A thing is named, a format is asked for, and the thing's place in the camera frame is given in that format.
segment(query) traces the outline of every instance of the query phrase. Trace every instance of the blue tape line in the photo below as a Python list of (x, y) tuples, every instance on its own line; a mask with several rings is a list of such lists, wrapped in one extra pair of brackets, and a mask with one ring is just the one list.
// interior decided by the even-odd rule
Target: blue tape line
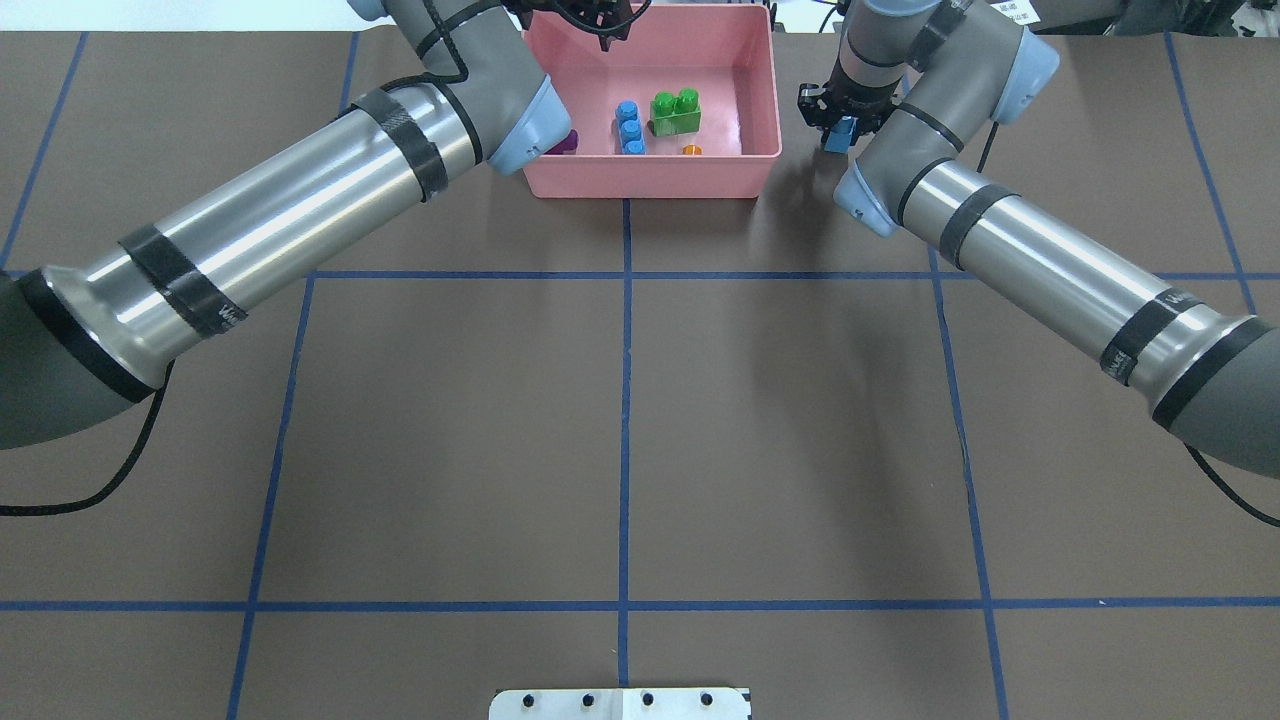
[(1213, 183), (1213, 173), (1208, 169), (1208, 160), (1204, 158), (1204, 149), (1201, 147), (1199, 133), (1196, 132), (1196, 120), (1192, 118), (1192, 108), (1187, 101), (1187, 87), (1183, 86), (1183, 72), (1178, 67), (1178, 53), (1174, 50), (1174, 37), (1165, 31), (1165, 50), (1169, 53), (1169, 67), (1174, 72), (1174, 86), (1178, 87), (1178, 101), (1183, 105), (1183, 119), (1187, 120), (1187, 132), (1192, 136), (1192, 147), (1196, 149), (1196, 160), (1199, 163), (1201, 174), (1204, 176), (1204, 186), (1208, 187), (1208, 197), (1213, 202), (1213, 214), (1217, 215), (1217, 224), (1222, 228), (1222, 240), (1226, 241), (1226, 252), (1231, 256), (1231, 266), (1240, 282), (1240, 292), (1244, 293), (1244, 305), (1251, 315), (1258, 311), (1253, 304), (1253, 292), (1249, 291), (1249, 281), (1244, 277), (1244, 265), (1240, 264), (1240, 254), (1235, 249), (1235, 238), (1231, 237), (1231, 227), (1226, 222), (1226, 211), (1222, 210), (1222, 200), (1217, 195), (1217, 186)]
[(316, 270), (321, 281), (621, 281), (617, 272), (556, 270)]
[(1280, 607), (1280, 597), (1057, 597), (993, 600), (997, 610), (1106, 610), (1110, 607)]
[[(980, 598), (942, 600), (632, 600), (627, 612), (893, 612), (983, 610)], [(617, 612), (613, 600), (517, 601), (274, 601), (257, 614), (500, 614)], [(992, 598), (993, 610), (1107, 610), (1114, 607), (1280, 607), (1280, 596)], [(0, 612), (243, 612), (239, 601), (8, 600)]]
[(338, 114), (347, 111), (351, 106), (351, 78), (356, 74), (356, 54), (360, 51), (360, 33), (351, 33), (351, 44), (347, 46), (347, 70), (342, 76), (342, 95), (338, 100)]
[(631, 200), (622, 201), (622, 418), (618, 464), (618, 687), (631, 682), (631, 309), (634, 302), (631, 258)]
[[(938, 273), (938, 254), (929, 247), (929, 268)], [(964, 462), (964, 484), (969, 495), (969, 529), (973, 533), (973, 557), (978, 565), (978, 589), (982, 593), (982, 615), (987, 624), (987, 650), (991, 655), (991, 676), (996, 687), (996, 708), (1000, 720), (1009, 720), (1009, 698), (1005, 693), (1005, 671), (1000, 660), (1000, 638), (996, 634), (996, 612), (991, 602), (991, 580), (987, 575), (987, 552), (982, 542), (982, 523), (978, 518), (978, 492), (973, 484), (973, 464), (969, 456), (969, 434), (964, 425), (960, 404), (960, 383), (956, 379), (955, 355), (951, 348), (951, 329), (947, 325), (946, 301), (942, 296), (942, 278), (933, 278), (933, 300), (938, 313), (938, 331), (942, 333), (942, 357), (947, 366), (947, 387), (951, 391), (951, 415), (960, 437), (960, 457)]]
[(79, 68), (87, 42), (88, 33), (82, 32), (79, 41), (76, 44), (76, 53), (72, 54), (72, 63), (67, 67), (67, 76), (63, 77), (63, 88), (58, 91), (58, 101), (54, 102), (54, 111), (50, 113), (49, 124), (45, 126), (45, 135), (40, 138), (40, 147), (36, 149), (36, 160), (31, 164), (31, 172), (27, 173), (27, 184), (22, 187), (22, 196), (18, 197), (18, 209), (13, 214), (13, 223), (9, 224), (9, 234), (5, 236), (4, 247), (0, 247), (0, 269), (4, 269), (5, 263), (9, 261), (9, 254), (13, 252), (13, 243), (18, 240), (18, 231), (22, 229), (22, 217), (27, 213), (27, 202), (31, 201), (31, 193), (36, 190), (36, 178), (40, 176), (40, 167), (45, 163), (49, 143), (54, 140), (54, 128), (58, 127), (58, 118), (61, 117), (63, 106), (67, 105), (67, 95), (70, 94), (72, 81), (76, 79), (76, 69)]
[(259, 612), (617, 612), (612, 600), (259, 602)]
[(243, 602), (166, 600), (10, 600), (0, 612), (243, 612)]
[(311, 316), (311, 297), (315, 293), (315, 277), (307, 275), (306, 290), (302, 293), (302, 310), (298, 313), (298, 331), (293, 338), (293, 357), (289, 360), (289, 378), (284, 386), (284, 407), (280, 410), (280, 425), (275, 436), (275, 456), (271, 460), (271, 479), (266, 486), (266, 502), (262, 505), (262, 525), (257, 533), (257, 551), (253, 555), (253, 575), (248, 584), (248, 602), (244, 607), (244, 624), (241, 628), (241, 644), (236, 655), (236, 673), (232, 675), (232, 692), (227, 701), (227, 720), (234, 720), (239, 712), (241, 689), (244, 687), (244, 667), (248, 664), (250, 643), (253, 641), (253, 620), (257, 610), (259, 591), (262, 587), (262, 568), (266, 565), (266, 544), (271, 537), (271, 518), (275, 512), (275, 493), (280, 484), (280, 469), (284, 465), (284, 438), (289, 432), (289, 418), (293, 415), (293, 396), (297, 389), (298, 361), (302, 359), (302, 342), (307, 336), (307, 322)]
[(632, 612), (867, 612), (982, 610), (980, 600), (657, 600), (632, 601)]
[[(20, 270), (8, 270), (20, 274)], [(1166, 281), (1238, 281), (1236, 273), (1155, 273)], [(612, 270), (316, 270), (321, 281), (621, 281), (626, 273)], [(978, 279), (970, 273), (940, 270), (635, 270), (632, 281), (943, 281)], [(1251, 281), (1276, 281), (1280, 273), (1244, 273)]]
[(920, 270), (887, 272), (764, 272), (764, 270), (643, 270), (637, 281), (928, 281), (933, 273)]

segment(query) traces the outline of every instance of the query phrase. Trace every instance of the silver arm segment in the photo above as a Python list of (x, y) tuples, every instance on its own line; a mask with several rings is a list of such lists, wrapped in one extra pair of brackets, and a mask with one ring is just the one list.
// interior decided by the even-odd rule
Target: silver arm segment
[[(444, 18), (468, 5), (436, 3)], [(385, 9), (430, 70), (460, 74), (420, 0)], [(509, 174), (563, 140), (568, 113), (500, 6), (449, 35), (466, 79), (374, 91), (394, 113), (346, 113), (87, 268), (0, 275), (0, 448), (127, 410), (179, 354), (479, 161)], [(410, 156), (406, 131), (430, 160)]]
[(886, 100), (859, 81), (896, 85), (927, 24), (963, 19), (920, 63), (923, 78), (850, 165), (836, 202), (882, 236), (905, 227), (973, 273), (1140, 392), (1183, 442), (1280, 478), (1280, 329), (1219, 314), (955, 160), (988, 118), (1016, 119), (1057, 67), (986, 3), (965, 5), (855, 3), (832, 86)]

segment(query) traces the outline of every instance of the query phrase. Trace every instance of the pink bin wall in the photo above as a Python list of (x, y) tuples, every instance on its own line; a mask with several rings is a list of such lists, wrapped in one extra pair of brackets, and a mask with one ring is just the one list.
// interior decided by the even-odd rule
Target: pink bin wall
[[(602, 53), (595, 36), (544, 13), (525, 41), (550, 74), (579, 133), (575, 155), (525, 168), (538, 197), (756, 197), (782, 151), (769, 12), (763, 5), (652, 5), (631, 36)], [(696, 133), (654, 137), (622, 155), (613, 109), (659, 91), (698, 90)], [(681, 155), (698, 145), (703, 155)]]

